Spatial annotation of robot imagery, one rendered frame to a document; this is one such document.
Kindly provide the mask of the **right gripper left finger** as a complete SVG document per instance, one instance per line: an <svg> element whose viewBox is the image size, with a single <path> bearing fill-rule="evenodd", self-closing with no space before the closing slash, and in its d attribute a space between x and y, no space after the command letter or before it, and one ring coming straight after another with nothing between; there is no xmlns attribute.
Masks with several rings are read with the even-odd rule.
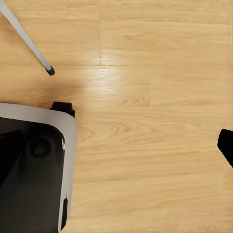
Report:
<svg viewBox="0 0 233 233"><path fill-rule="evenodd" d="M0 187L24 149L21 129L0 134Z"/></svg>

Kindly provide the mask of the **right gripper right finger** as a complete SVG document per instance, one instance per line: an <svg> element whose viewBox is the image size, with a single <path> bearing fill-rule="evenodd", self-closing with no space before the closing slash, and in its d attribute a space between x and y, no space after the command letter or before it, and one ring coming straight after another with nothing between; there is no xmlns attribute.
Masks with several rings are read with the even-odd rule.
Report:
<svg viewBox="0 0 233 233"><path fill-rule="evenodd" d="M217 146L233 168L233 131L222 129Z"/></svg>

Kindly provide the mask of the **camera tripod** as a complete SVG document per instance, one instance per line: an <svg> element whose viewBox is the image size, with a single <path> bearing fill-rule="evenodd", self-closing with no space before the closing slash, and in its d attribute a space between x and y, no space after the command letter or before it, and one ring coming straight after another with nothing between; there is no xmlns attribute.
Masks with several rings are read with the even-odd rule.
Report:
<svg viewBox="0 0 233 233"><path fill-rule="evenodd" d="M4 14L4 16L8 19L14 29L18 32L21 38L25 41L28 47L32 50L32 52L36 55L39 61L44 65L47 73L51 76L55 74L54 68L49 65L47 60L44 58L40 50L37 48L35 43L32 41L28 33L24 30L16 16L13 14L12 10L6 4L4 0L0 0L0 11Z"/></svg>

